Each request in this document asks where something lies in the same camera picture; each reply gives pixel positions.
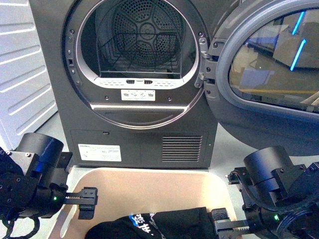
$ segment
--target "beige basket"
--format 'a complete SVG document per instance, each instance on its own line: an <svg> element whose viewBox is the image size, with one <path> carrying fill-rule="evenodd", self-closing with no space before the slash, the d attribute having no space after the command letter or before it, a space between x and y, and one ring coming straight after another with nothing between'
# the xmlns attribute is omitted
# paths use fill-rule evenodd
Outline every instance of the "beige basket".
<svg viewBox="0 0 319 239"><path fill-rule="evenodd" d="M207 207L208 211L226 208L231 220L236 219L224 182L208 172L99 168L85 174L74 192L83 187L98 188L99 200L94 219L78 220L79 211L76 210L69 225L66 225L72 208L66 205L49 239L83 239L87 231L98 223L138 213L196 207Z"/></svg>

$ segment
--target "perforated drum back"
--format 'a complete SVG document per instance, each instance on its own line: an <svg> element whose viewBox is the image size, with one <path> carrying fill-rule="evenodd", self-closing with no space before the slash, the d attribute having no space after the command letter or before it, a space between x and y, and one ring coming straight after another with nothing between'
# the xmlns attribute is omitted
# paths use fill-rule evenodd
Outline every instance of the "perforated drum back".
<svg viewBox="0 0 319 239"><path fill-rule="evenodd" d="M166 2L123 1L116 8L112 22L114 49L126 60L145 68L164 65L171 59L177 63L184 22Z"/></svg>

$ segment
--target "black t-shirt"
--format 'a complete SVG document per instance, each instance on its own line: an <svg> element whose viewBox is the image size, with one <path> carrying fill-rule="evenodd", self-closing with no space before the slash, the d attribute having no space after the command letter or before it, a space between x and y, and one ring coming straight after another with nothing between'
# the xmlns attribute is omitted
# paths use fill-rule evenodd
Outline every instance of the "black t-shirt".
<svg viewBox="0 0 319 239"><path fill-rule="evenodd" d="M213 239L206 208L137 214L91 228L85 239Z"/></svg>

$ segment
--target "floor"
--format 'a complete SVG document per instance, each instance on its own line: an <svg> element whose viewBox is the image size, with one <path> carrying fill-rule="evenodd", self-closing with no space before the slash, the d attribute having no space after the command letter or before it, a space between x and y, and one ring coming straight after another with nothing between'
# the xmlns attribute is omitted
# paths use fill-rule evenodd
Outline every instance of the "floor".
<svg viewBox="0 0 319 239"><path fill-rule="evenodd" d="M68 147L66 144L65 136L63 133L61 120L59 114L54 115L46 124L44 124L38 131L38 133L43 133L52 137L55 137L64 143L63 151L68 151ZM212 155L212 163L209 172L216 174L220 178L222 178L227 184L227 179L225 179L225 175L229 174L234 167L244 166L243 159L250 153L256 151L254 148L251 148L234 137L232 137L221 125L218 125L216 140L214 151ZM306 166L309 166L314 161L319 161L319 156L312 157L291 157L294 164L304 163ZM68 177L68 186L70 191L75 187L78 179L85 174L87 171L91 169L88 168L79 168L73 167L69 177ZM235 212L238 220L245 219L245 215L241 209L243 200L241 194L237 190L236 186L228 186L229 195L232 199L233 206L235 208ZM32 237L33 239L45 239L50 233L52 225L56 221L56 215L48 220L41 220L40 231L37 235ZM16 222L15 230L12 236L21 236L25 235L26 232L31 231L33 228L32 221L29 219L18 220ZM5 235L5 228L3 226L0 227L0 238ZM255 239L258 238L254 235L244 236L245 239Z"/></svg>

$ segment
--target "black cable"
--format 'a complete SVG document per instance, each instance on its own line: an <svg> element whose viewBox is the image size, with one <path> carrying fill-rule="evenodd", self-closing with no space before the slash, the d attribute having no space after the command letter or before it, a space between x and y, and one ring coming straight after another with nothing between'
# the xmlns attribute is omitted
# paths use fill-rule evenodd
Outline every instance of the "black cable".
<svg viewBox="0 0 319 239"><path fill-rule="evenodd" d="M35 234L38 233L38 231L40 229L40 220L39 220L38 217L34 217L34 218L31 218L31 219L34 221L33 230L28 235L21 236L21 237L16 237L16 238L12 238L11 237L11 234L12 234L12 231L13 231L13 226L14 226L14 221L9 221L8 222L7 219L3 219L2 223L7 228L7 232L6 232L5 237L2 238L2 239L29 239L29 238L33 237Z"/></svg>
<svg viewBox="0 0 319 239"><path fill-rule="evenodd" d="M6 218L2 219L3 225L7 228L5 237L2 239L9 239L13 231L14 221L8 221Z"/></svg>
<svg viewBox="0 0 319 239"><path fill-rule="evenodd" d="M287 213L294 213L295 211L301 211L303 209L309 208L312 204L315 204L319 198L319 191L309 196L307 199L296 203L294 205L285 206L285 207L276 207L272 205L268 205L259 199L257 199L254 194L250 191L250 189L243 183L243 179L241 178L241 173L238 170L232 171L230 174L236 175L238 180L240 181L241 185L243 186L244 191L247 193L249 199L256 203L258 206L277 214L287 214Z"/></svg>

